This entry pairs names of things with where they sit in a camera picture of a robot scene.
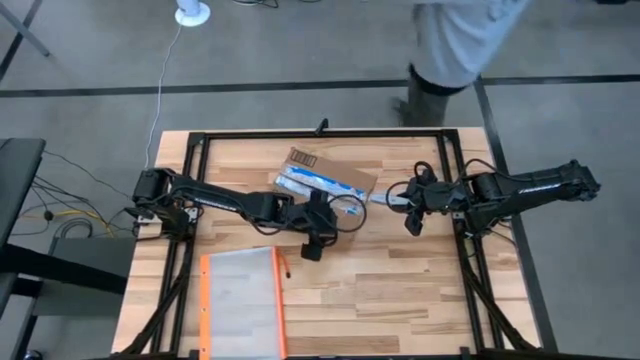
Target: white cable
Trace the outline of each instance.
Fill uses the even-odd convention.
[[[158,123],[158,119],[160,118],[160,107],[162,105],[162,80],[164,80],[164,74],[167,71],[167,62],[169,62],[169,57],[171,57],[171,49],[173,49],[173,45],[178,41],[178,37],[180,37],[180,32],[182,31],[182,25],[178,26],[178,32],[176,33],[176,37],[173,39],[171,45],[169,45],[169,50],[167,51],[167,57],[164,58],[164,62],[162,63],[162,74],[160,74],[160,80],[158,80],[158,107],[156,109],[156,117],[153,119],[153,125],[151,125],[151,131],[149,132],[149,142],[147,143],[147,151],[145,153],[146,160],[144,162],[144,168],[149,168],[149,149],[151,148],[151,140],[153,139],[153,133],[156,130],[156,124]]]

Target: metal leg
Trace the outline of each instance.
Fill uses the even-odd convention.
[[[127,278],[90,266],[62,260],[12,244],[0,250],[0,271],[124,294]]]
[[[42,55],[49,56],[51,54],[49,50],[47,50],[47,48],[44,47],[44,45],[40,42],[40,40],[38,40],[31,33],[31,31],[29,31],[29,29],[27,29],[27,27],[24,26],[24,24],[22,24],[22,22],[18,20],[18,18],[15,17],[9,11],[9,9],[7,9],[7,7],[2,4],[2,2],[0,2],[0,15],[4,16],[7,20],[9,20],[11,25],[13,25],[13,27],[15,27],[16,30],[18,30],[18,32],[22,34],[22,36],[24,36],[25,39],[29,40],[33,44],[33,46],[35,46],[36,49],[40,51]]]

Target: black floor stripe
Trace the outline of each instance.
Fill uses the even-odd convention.
[[[406,80],[352,80],[352,81],[314,81],[282,83],[248,83],[220,85],[174,85],[163,86],[163,94],[228,93],[245,91],[284,91],[284,90],[329,90],[329,89],[367,89],[407,86]],[[105,96],[105,95],[148,95],[156,94],[157,86],[87,88],[87,89],[43,89],[43,90],[5,90],[0,98],[17,97],[63,97],[63,96]]]
[[[489,147],[493,154],[493,159],[498,170],[509,173],[507,160],[504,156],[504,149],[500,142],[500,136],[498,135],[498,129],[493,119],[493,111],[489,104],[489,96],[484,87],[484,79],[478,78],[478,81],[474,83],[474,89],[478,96],[478,102],[480,103],[480,110],[482,112],[482,118],[484,120],[485,131],[489,140]],[[522,266],[522,272],[527,286],[527,292],[529,294],[529,302],[533,309],[533,314],[538,329],[538,335],[540,336],[540,342],[545,350],[551,352],[558,351],[558,345],[556,343],[555,336],[553,334],[553,328],[551,327],[551,320],[547,311],[547,306],[544,302],[542,295],[542,289],[540,288],[540,280],[536,273],[535,265],[533,263],[533,256],[531,254],[531,248],[527,240],[527,235],[524,231],[524,225],[520,216],[514,216],[511,219],[511,228],[514,239],[518,244],[518,255]]]
[[[630,83],[630,82],[640,82],[640,75],[627,74],[627,75],[593,75],[593,76],[483,78],[484,86],[601,84],[601,83]],[[343,80],[343,81],[311,81],[311,82],[281,82],[281,83],[167,85],[162,88],[162,92],[164,94],[198,94],[198,93],[228,93],[228,92],[247,92],[247,91],[375,89],[375,88],[395,88],[395,87],[405,87],[405,86],[407,86],[407,81],[404,79]],[[158,88],[156,86],[84,88],[84,89],[80,88],[80,89],[0,90],[0,98],[150,95],[150,94],[156,94],[157,91],[158,91]]]
[[[640,74],[586,75],[586,76],[531,76],[484,78],[484,86],[497,85],[557,85],[557,84],[603,84],[640,82]]]
[[[41,4],[42,0],[33,0],[33,3],[31,3],[31,8],[29,8],[27,16],[25,16],[24,21],[22,22],[27,29],[33,22],[33,18],[36,16],[36,13],[38,12]],[[13,58],[16,56],[16,53],[18,52],[20,43],[22,43],[22,34],[17,33],[16,37],[13,38],[11,45],[9,45],[9,50],[7,50],[7,53],[0,63],[0,81],[2,81],[5,74],[9,70],[9,66],[13,61]]]

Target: blue and white package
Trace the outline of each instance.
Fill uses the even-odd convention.
[[[276,178],[275,184],[307,198],[315,188],[328,192],[329,200],[338,195],[349,194],[357,196],[362,202],[367,201],[367,193],[362,189],[292,165],[285,166],[282,174]],[[332,205],[350,215],[360,215],[362,212],[360,204],[349,198],[340,198],[332,202]]]

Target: black clamp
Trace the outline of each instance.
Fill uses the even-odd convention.
[[[324,134],[324,130],[327,128],[329,128],[329,119],[324,118],[320,122],[320,125],[318,125],[318,127],[316,128],[316,131],[314,131],[313,133],[316,136],[322,136]]]

